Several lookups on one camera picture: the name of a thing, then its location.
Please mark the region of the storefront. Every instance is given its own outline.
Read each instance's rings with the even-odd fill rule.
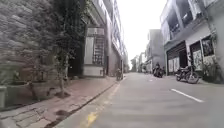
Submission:
[[[167,51],[168,75],[174,75],[180,67],[186,67],[187,51],[185,41]]]

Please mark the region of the brick sidewalk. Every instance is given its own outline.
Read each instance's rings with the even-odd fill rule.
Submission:
[[[115,82],[115,79],[110,77],[72,81],[71,86],[66,88],[66,92],[71,95],[68,98],[54,97],[12,111],[1,112],[0,128],[4,126],[5,128],[44,128],[60,118],[55,114],[57,111],[64,110],[68,113],[76,111]]]

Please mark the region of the gray building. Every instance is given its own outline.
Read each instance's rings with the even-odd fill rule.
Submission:
[[[161,26],[169,74],[194,64],[202,76],[212,76],[217,60],[211,25],[204,11],[218,0],[168,0],[161,15]]]
[[[148,34],[149,43],[146,49],[146,67],[149,72],[159,63],[165,66],[165,52],[163,46],[163,35],[160,29],[151,29]]]
[[[116,0],[91,0],[84,76],[114,76],[123,67],[124,44]]]

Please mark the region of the street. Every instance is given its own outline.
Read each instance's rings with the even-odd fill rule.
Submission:
[[[224,87],[131,73],[55,128],[223,128]]]

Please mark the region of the building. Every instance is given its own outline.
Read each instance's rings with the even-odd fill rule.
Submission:
[[[84,76],[114,76],[123,67],[124,53],[116,0],[91,0],[88,14]]]
[[[204,13],[214,1],[217,0],[167,1],[160,20],[168,74],[194,64],[203,78],[214,76],[209,67],[216,61],[215,44]]]
[[[146,68],[152,73],[156,63],[165,66],[165,52],[163,46],[163,35],[160,29],[151,29],[148,34],[149,43],[146,48]]]
[[[216,63],[213,63],[214,79],[220,79],[223,82],[224,71],[224,1],[223,0],[207,0],[204,3],[204,13],[207,13],[207,22],[210,26],[210,31],[213,33]]]

